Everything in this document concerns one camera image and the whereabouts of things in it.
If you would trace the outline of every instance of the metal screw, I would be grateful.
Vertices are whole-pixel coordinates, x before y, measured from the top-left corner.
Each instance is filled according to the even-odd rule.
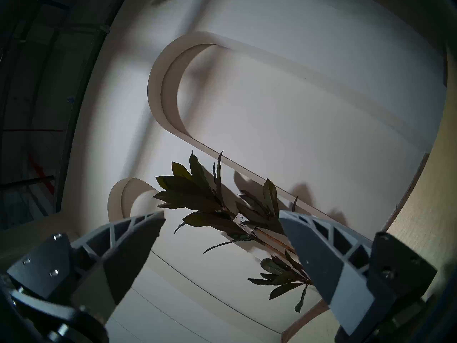
[[[49,276],[55,277],[58,273],[59,273],[59,271],[57,269],[53,269],[49,272]]]
[[[382,273],[386,279],[392,280],[395,278],[395,272],[393,270],[385,269],[382,271]]]

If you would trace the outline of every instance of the bolt head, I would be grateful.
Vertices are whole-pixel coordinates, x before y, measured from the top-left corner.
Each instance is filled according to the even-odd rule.
[[[59,274],[59,270],[58,269],[53,269],[49,272],[49,276],[50,277],[55,277]]]

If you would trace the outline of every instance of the plant stem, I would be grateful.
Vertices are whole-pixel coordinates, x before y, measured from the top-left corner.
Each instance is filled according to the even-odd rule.
[[[278,245],[281,246],[282,248],[285,248],[285,249],[287,249],[289,252],[292,252],[293,254],[297,255],[297,253],[295,252],[295,250],[294,250],[293,248],[289,247],[289,246],[286,245],[285,243],[282,243],[281,241],[279,241],[278,239],[274,238],[273,236],[267,234],[266,232],[262,231],[261,229],[255,228],[254,231],[257,232],[257,233],[263,234],[263,235],[266,236],[268,239],[272,240],[273,242],[275,242],[276,244],[278,244]]]

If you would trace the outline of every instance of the metal rod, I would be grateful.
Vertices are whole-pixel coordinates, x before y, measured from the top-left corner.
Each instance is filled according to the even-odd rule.
[[[18,187],[28,186],[31,184],[53,181],[54,179],[55,179],[54,176],[24,179],[22,181],[0,184],[0,190],[14,189],[14,188],[18,188]]]
[[[3,131],[52,131],[61,133],[63,129],[3,129]]]

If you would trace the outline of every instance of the price tag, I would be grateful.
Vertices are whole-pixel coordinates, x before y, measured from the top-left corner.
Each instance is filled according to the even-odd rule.
[[[243,215],[238,213],[237,216],[233,219],[233,222],[237,224],[239,227],[241,227],[244,231],[246,231],[248,234],[251,234],[252,231],[254,231],[254,228],[249,227],[248,225],[243,225],[242,222],[248,221],[247,218],[245,218]]]

